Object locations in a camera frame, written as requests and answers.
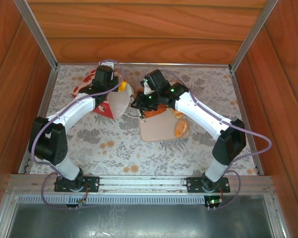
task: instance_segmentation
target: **table surface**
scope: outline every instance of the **table surface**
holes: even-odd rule
[[[95,66],[62,65],[50,101],[48,115],[73,100],[73,89]],[[153,66],[125,66],[125,80],[138,88],[143,76],[157,69]],[[219,114],[241,118],[236,95],[227,68],[163,67],[181,77],[193,88],[197,98]],[[175,79],[164,73],[170,81]],[[136,115],[134,109],[126,113]],[[85,174],[200,176],[211,163],[215,141],[194,121],[189,120],[191,136],[186,139],[143,142],[138,119],[123,115],[112,120],[94,112],[86,114],[67,134],[68,155]],[[249,153],[247,145],[241,154]],[[231,167],[240,175],[256,175],[253,159],[248,157]],[[52,170],[33,164],[31,174]]]

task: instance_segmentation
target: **yellow cap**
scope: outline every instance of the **yellow cap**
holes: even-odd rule
[[[123,81],[118,88],[118,92],[124,91],[126,89],[127,82]]]

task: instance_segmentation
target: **orange food item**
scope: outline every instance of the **orange food item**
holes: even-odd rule
[[[184,134],[188,131],[189,129],[189,125],[188,125],[188,121],[185,118],[181,118],[177,125],[175,126],[175,130],[174,130],[174,135],[177,138],[180,138],[182,136],[184,136]]]
[[[174,110],[172,108],[170,108],[170,110],[172,111],[172,114],[174,115],[175,118],[177,119],[180,119],[180,118],[183,118],[184,117],[184,114],[177,111],[177,110]]]
[[[143,89],[139,89],[136,92],[136,95],[138,94],[138,92],[143,92]],[[145,113],[145,118],[151,118],[154,116],[157,116],[161,113],[164,113],[167,110],[167,106],[166,105],[158,105],[158,110],[157,111],[150,111],[150,112],[144,112]]]

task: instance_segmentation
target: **floral tablecloth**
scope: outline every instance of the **floral tablecloth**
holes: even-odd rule
[[[54,114],[73,100],[72,90],[95,69],[94,66],[62,65],[50,102],[48,115]],[[157,69],[147,66],[125,66],[125,80],[134,88],[147,73]],[[207,106],[230,119],[241,118],[232,81],[227,68],[164,67],[181,77],[195,95]],[[171,75],[164,73],[170,81]],[[128,108],[126,113],[135,115]],[[88,113],[68,132],[68,155],[85,174],[198,176],[212,160],[215,141],[199,125],[189,121],[191,136],[160,142],[143,142],[138,119],[123,115],[112,120]],[[242,154],[250,151],[249,146]],[[240,175],[256,175],[251,157],[238,161],[232,169]],[[52,170],[33,164],[32,174],[47,174]]]

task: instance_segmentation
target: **wooden wall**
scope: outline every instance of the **wooden wall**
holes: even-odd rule
[[[251,128],[273,140],[260,159],[273,176],[292,237],[298,237],[298,0],[279,0],[236,77]]]
[[[12,0],[0,0],[0,202],[22,161],[51,67]]]
[[[59,62],[230,64],[266,0],[28,0]]]

